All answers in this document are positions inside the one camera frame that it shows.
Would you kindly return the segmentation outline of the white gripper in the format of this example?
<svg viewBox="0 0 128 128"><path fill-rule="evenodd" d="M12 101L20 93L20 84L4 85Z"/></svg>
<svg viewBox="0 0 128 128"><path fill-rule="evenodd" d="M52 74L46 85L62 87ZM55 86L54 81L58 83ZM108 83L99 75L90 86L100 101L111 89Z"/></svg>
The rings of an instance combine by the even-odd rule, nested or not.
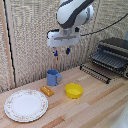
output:
<svg viewBox="0 0 128 128"><path fill-rule="evenodd" d="M60 46L69 46L74 45L79 42L80 33L73 32L71 34L62 34L59 29L51 30L47 33L47 46L55 47L54 48L54 56L58 56L58 51L56 47ZM71 47L66 49L66 55L69 55L71 51Z"/></svg>

